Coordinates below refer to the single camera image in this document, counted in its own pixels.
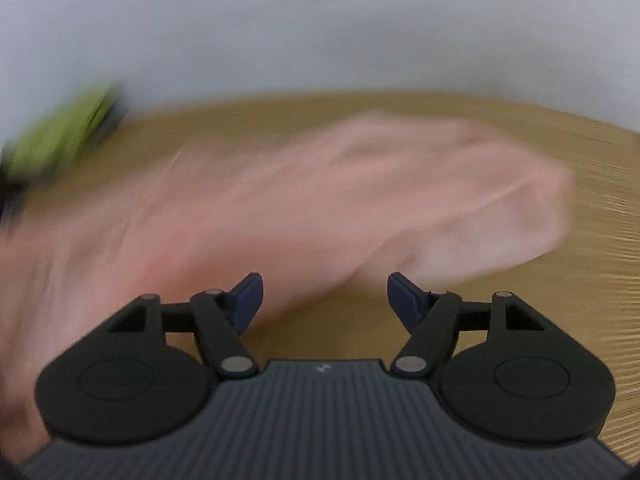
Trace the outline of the pink sheer fabric sheet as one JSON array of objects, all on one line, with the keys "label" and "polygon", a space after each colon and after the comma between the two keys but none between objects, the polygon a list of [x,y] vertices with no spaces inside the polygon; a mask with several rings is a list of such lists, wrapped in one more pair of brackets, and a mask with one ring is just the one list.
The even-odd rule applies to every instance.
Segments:
[{"label": "pink sheer fabric sheet", "polygon": [[551,252],[573,176],[495,128],[365,114],[288,142],[194,143],[1,239],[1,451],[47,442],[51,360],[134,297],[178,302],[262,274],[261,318],[392,272],[440,287]]}]

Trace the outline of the green folded garment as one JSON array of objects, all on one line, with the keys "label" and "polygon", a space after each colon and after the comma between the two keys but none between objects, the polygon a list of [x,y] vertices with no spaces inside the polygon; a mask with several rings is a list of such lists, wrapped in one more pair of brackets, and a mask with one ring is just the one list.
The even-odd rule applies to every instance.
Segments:
[{"label": "green folded garment", "polygon": [[3,150],[2,174],[21,184],[52,180],[106,140],[125,114],[120,84],[82,90],[38,119]]}]

